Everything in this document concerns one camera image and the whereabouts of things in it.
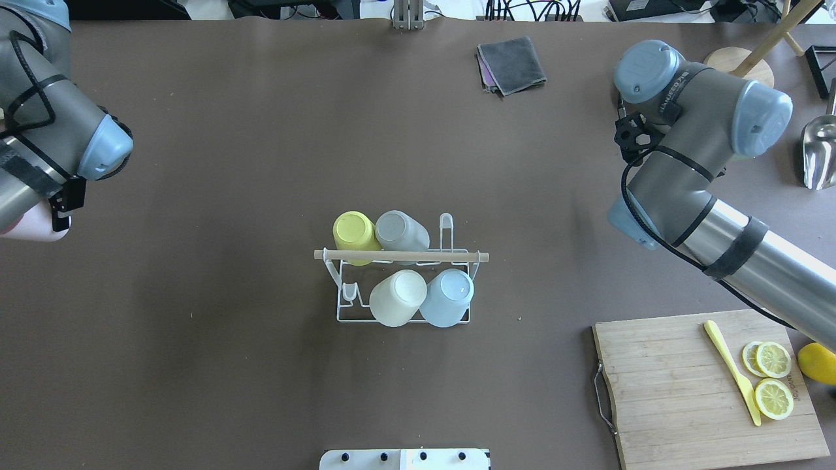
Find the brown tabletop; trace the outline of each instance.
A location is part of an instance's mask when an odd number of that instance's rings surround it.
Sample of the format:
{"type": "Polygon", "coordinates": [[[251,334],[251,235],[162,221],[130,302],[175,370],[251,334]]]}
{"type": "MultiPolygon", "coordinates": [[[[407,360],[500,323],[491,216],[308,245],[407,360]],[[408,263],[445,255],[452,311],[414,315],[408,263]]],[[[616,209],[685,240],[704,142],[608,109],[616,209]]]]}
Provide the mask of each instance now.
{"type": "MultiPolygon", "coordinates": [[[[496,469],[617,468],[590,326],[742,308],[607,223],[623,169],[611,79],[641,39],[699,60],[752,49],[765,25],[73,28],[74,81],[135,151],[89,185],[64,240],[0,242],[0,467],[310,469],[326,449],[425,446],[487,447],[496,469]],[[523,35],[548,82],[485,94],[477,44],[523,35]],[[457,245],[490,252],[470,324],[336,322],[313,250],[334,246],[341,212],[393,208],[434,244],[450,212],[457,245]]],[[[827,26],[793,36],[836,43],[827,26]]],[[[712,191],[835,265],[836,190],[798,175],[824,102],[786,44],[767,59],[793,119],[712,191]]],[[[836,449],[834,388],[808,387],[836,449]]]]}

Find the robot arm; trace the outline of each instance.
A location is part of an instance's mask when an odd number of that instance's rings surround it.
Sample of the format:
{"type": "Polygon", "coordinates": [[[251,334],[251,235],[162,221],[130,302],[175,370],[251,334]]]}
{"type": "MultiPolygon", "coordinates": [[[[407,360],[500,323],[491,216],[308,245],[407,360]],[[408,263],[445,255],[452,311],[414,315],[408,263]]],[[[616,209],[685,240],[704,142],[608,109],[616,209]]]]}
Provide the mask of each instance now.
{"type": "Polygon", "coordinates": [[[133,140],[69,80],[64,2],[0,0],[0,69],[0,233],[43,200],[61,232],[85,182],[117,168],[133,140]]]}
{"type": "Polygon", "coordinates": [[[635,232],[619,217],[629,210],[631,222],[642,222],[706,275],[836,350],[836,271],[708,192],[730,160],[759,156],[775,143],[792,114],[789,97],[687,62],[661,41],[630,48],[615,84],[648,121],[670,130],[643,155],[610,221],[635,232]]]}

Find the gray-blue cup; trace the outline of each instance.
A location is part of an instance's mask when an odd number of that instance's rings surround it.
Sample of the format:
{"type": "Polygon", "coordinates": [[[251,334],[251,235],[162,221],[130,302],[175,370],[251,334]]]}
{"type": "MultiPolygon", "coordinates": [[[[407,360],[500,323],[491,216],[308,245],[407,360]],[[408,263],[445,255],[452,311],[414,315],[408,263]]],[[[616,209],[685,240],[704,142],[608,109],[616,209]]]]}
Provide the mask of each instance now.
{"type": "Polygon", "coordinates": [[[473,299],[473,280],[460,269],[441,271],[430,281],[421,316],[439,328],[448,328],[464,317],[473,299]]]}
{"type": "MultiPolygon", "coordinates": [[[[430,249],[430,234],[414,218],[401,211],[388,211],[375,224],[375,235],[387,251],[425,252],[430,249]]],[[[402,261],[399,264],[415,264],[402,261]]]]}

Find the knife handle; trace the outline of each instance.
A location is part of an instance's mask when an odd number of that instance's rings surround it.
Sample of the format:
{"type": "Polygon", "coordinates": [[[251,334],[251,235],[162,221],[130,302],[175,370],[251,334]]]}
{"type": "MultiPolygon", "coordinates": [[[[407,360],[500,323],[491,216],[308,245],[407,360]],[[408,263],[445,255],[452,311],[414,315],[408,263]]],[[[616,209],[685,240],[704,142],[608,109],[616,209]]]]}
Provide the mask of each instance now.
{"type": "Polygon", "coordinates": [[[720,331],[720,328],[717,326],[717,323],[714,323],[714,320],[706,321],[703,326],[706,327],[706,332],[708,333],[708,337],[711,338],[711,342],[714,343],[714,347],[720,351],[720,356],[722,356],[723,360],[726,362],[726,366],[731,371],[731,374],[737,377],[740,372],[737,370],[737,365],[734,363],[732,359],[732,353],[729,351],[729,347],[726,344],[726,339],[723,338],[723,333],[720,331]]]}

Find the blue plastic cover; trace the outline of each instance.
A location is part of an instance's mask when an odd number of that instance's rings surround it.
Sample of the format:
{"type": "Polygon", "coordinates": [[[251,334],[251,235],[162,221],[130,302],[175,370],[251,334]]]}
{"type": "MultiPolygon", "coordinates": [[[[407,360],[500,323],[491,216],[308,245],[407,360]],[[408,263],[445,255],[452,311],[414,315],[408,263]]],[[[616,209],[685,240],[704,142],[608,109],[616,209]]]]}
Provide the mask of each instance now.
{"type": "Polygon", "coordinates": [[[615,87],[628,103],[644,103],[665,89],[679,66],[676,49],[659,39],[648,39],[621,57],[615,66],[615,87]]]}
{"type": "Polygon", "coordinates": [[[731,122],[731,147],[754,158],[767,151],[787,128],[793,115],[789,96],[758,82],[749,82],[737,98],[731,122]]]}
{"type": "MultiPolygon", "coordinates": [[[[656,229],[656,225],[653,224],[653,221],[650,220],[650,217],[645,212],[645,209],[642,208],[641,204],[635,200],[630,192],[630,201],[633,202],[633,206],[639,212],[641,218],[645,221],[650,230],[653,230],[657,235],[659,234],[659,230],[656,229]]],[[[627,208],[627,204],[624,202],[624,198],[619,197],[617,201],[613,203],[613,206],[609,209],[607,213],[607,220],[609,223],[612,224],[613,227],[618,228],[624,235],[633,238],[633,240],[638,243],[639,245],[649,249],[655,250],[656,247],[659,246],[658,243],[648,235],[639,225],[638,222],[635,221],[633,218],[633,214],[630,213],[629,208],[627,208]]]]}
{"type": "Polygon", "coordinates": [[[64,0],[3,0],[3,3],[13,5],[33,15],[38,15],[55,24],[69,28],[69,10],[64,0]]]}
{"type": "Polygon", "coordinates": [[[104,115],[79,163],[79,176],[98,180],[113,171],[134,150],[134,141],[110,115],[104,115]]]}

